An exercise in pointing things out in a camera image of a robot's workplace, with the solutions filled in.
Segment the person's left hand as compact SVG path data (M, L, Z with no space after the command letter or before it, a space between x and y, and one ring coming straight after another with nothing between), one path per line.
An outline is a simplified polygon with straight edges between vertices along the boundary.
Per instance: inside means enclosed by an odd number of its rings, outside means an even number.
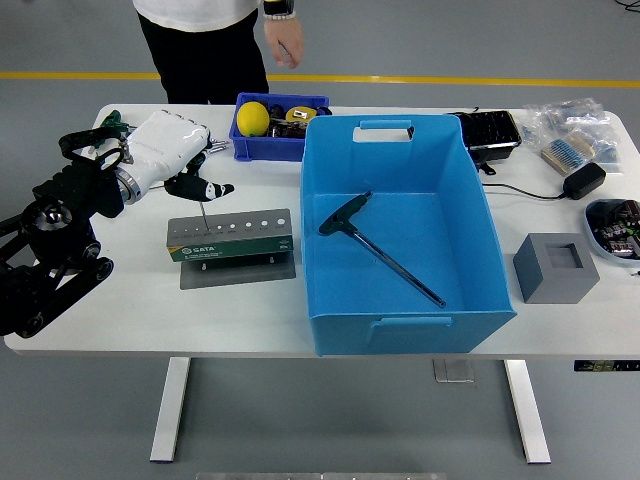
M297 68L304 57L304 34L297 18L264 20L267 45L279 67Z

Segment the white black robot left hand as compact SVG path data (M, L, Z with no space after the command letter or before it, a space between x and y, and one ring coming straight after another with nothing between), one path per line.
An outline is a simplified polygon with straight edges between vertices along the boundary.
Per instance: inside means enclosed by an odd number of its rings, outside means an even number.
M208 202L232 193L231 184L199 176L200 167L214 152L226 148L213 140L208 127L166 110L154 112L127 139L130 159L116 169L121 196L133 204L161 183L167 193Z

